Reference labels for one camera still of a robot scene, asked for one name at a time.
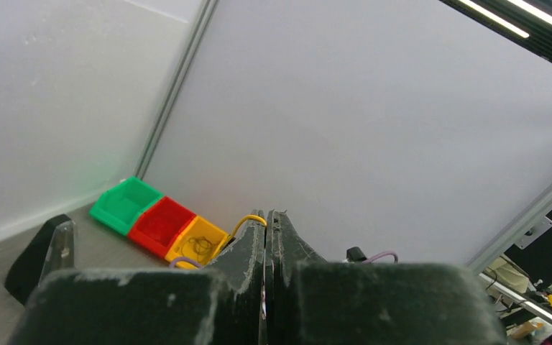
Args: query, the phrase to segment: yellow storage bin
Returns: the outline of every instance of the yellow storage bin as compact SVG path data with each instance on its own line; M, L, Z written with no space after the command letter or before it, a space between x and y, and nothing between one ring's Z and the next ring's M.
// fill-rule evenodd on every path
M225 231L214 226L210 221L196 216L181 232L164 258L171 262L177 257L188 257L206 265L227 237L228 234ZM196 268L187 262L178 262L176 265L187 269Z

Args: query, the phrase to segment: ceiling light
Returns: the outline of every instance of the ceiling light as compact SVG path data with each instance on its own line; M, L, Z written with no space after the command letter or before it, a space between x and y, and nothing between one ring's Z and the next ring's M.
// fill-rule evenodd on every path
M511 4L514 4L515 6L523 9L529 14L532 14L535 17L541 18L545 22L552 25L552 16L549 14L546 14L545 12L541 11L540 9L537 9L536 7L530 5L529 3L523 1L523 0L507 0Z
M496 23L502 25L503 27L506 27L507 29L513 31L514 33L520 35L521 37L528 38L530 36L530 34L523 31L519 27L516 27L515 25L507 22L503 18L500 18L496 14L493 14L492 12L486 10L485 8L481 7L480 5L475 4L473 1L470 1L470 0L458 0L458 1L460 1L462 4L467 5L468 7L471 7L475 11L485 15L486 17L488 17L491 20L495 21Z

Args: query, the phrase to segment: red storage bin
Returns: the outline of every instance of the red storage bin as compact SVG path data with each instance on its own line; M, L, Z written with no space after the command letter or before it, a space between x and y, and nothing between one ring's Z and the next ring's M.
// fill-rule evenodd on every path
M165 196L139 217L128 237L164 257L177 236L195 217L195 213Z

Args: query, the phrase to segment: yellow cable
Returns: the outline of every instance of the yellow cable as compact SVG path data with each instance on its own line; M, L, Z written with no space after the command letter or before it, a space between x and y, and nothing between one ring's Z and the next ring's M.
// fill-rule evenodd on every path
M223 240L220 244L219 244L219 247L217 248L217 250L215 251L215 253L213 254L213 257L211 258L214 259L215 257L217 257L217 255L219 255L221 253L221 250L223 250L223 247L225 247L226 244L229 243L229 241L231 239L234 238L234 236L236 235L236 233L238 232L238 229L240 229L240 226L242 226L242 224L244 224L245 221L249 221L249 220L253 220L253 221L258 221L260 222L261 224L263 224L263 226L267 226L267 222L265 221L265 219L259 217L259 216L255 216L254 214L247 214L246 216L244 216L239 222L238 222L238 225L236 225L236 227L234 228L234 230L231 232L231 234L229 236L227 236L225 238L225 240Z
M260 222L261 224L263 224L263 226L267 226L267 222L265 221L265 219L259 216L255 216L254 214L247 214L246 216L244 216L244 218L240 219L240 221L238 222L238 225L236 225L236 227L234 228L234 231L231 233L231 235L229 235L227 240L229 241L232 237L236 236L236 232L238 232L238 229L240 229L240 226L242 226L242 224L244 224L245 221L248 221L250 219L252 219L253 221Z

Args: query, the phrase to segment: metal profile rail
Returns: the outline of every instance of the metal profile rail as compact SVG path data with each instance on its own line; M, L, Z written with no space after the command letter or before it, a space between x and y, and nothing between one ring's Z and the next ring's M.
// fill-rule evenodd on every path
M518 304L521 308L526 309L532 314L542 318L552 325L552 312L548 309L541 307L540 305L534 303L531 300L528 300L524 295L514 291L513 289L507 287L506 285L501 284L498 280L494 280L484 273L479 274L479 277L485 280L498 292L502 293L504 296L510 298L513 302Z
M211 16L218 1L219 0L204 0L203 6L200 8L198 18L196 19L192 32L188 38L187 47L183 52L175 75L172 78L172 84L170 85L167 97L164 100L164 104L162 105L160 113L155 120L149 139L147 140L143 153L137 163L137 169L134 175L141 180L147 172L147 168L149 167L149 163L151 162L151 158L155 152L157 142L159 142L160 137L162 136L166 121L170 116L170 112L173 110L177 96L181 86L183 85L183 81L185 80L185 76L189 70L189 66L191 65L193 57L196 54L196 50L198 50L198 46L204 36L208 23L211 21Z

